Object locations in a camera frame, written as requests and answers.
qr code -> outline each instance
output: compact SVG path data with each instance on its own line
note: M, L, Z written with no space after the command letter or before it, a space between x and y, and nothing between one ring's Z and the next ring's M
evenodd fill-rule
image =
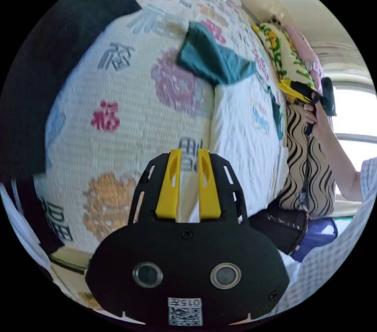
M200 299L169 298L169 325L203 325Z

black and white wavy pattern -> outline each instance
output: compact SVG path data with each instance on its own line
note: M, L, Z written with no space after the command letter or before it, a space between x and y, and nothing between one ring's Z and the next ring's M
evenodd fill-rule
M335 180L319 142L304 134L302 112L302 105L287 103L289 174L279 195L280 207L300 209L300 193L307 182L307 211L311 218L320 218L334 211Z
M310 137L307 150L307 208L309 216L320 218L334 211L335 180L319 142Z
M302 106L287 103L287 160L289 174L280 192L280 207L299 209L299 194L304 185L307 162L307 138L304 134L305 123L301 116Z

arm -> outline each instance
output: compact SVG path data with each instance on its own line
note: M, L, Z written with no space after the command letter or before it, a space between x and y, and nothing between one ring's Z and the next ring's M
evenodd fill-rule
M331 132L320 144L342 196L349 201L363 201L360 172L355 170L335 134Z
M313 106L304 105L304 120L314 124L313 136L318 139L321 149L330 165L335 182L342 196L349 201L363 201L361 193L360 172L355 170L352 162L344 152L320 102L316 105L316 115L312 113Z

pink fabric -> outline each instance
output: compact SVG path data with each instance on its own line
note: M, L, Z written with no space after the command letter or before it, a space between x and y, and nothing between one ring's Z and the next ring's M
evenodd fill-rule
M321 79L323 78L323 69L317 55L307 42L305 36L296 27L287 24L284 26L284 29L291 38L298 56L313 78L315 90L322 93Z

window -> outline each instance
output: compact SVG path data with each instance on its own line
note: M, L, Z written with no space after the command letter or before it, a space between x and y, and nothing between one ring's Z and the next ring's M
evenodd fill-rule
M334 132L374 136L377 142L376 95L335 88L334 97L337 112L337 116L333 117Z
M377 97L362 85L347 88L334 82L337 116L333 117L334 133L357 171L365 159L377 156ZM336 187L336 208L348 203Z

